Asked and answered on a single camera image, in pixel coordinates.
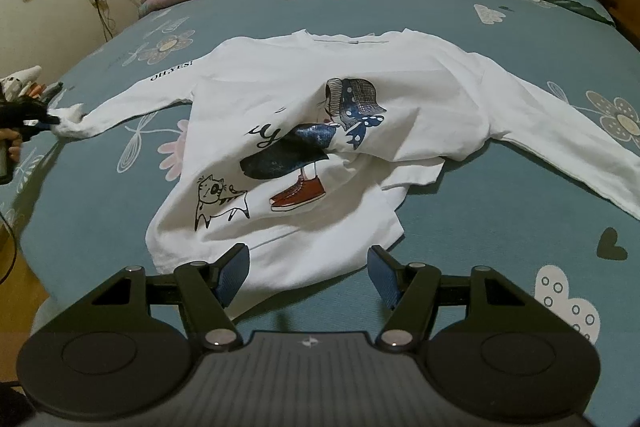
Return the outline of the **person's left hand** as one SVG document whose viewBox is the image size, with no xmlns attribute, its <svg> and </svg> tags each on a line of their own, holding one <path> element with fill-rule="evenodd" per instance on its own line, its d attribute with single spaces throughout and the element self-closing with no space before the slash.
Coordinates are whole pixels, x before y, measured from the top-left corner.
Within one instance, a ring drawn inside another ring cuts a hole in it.
<svg viewBox="0 0 640 427">
<path fill-rule="evenodd" d="M 19 161 L 21 157 L 21 146 L 23 143 L 22 136 L 15 130 L 1 129 L 0 139 L 8 143 L 6 151 L 9 154 L 9 158 L 11 158 L 13 162 Z"/>
</svg>

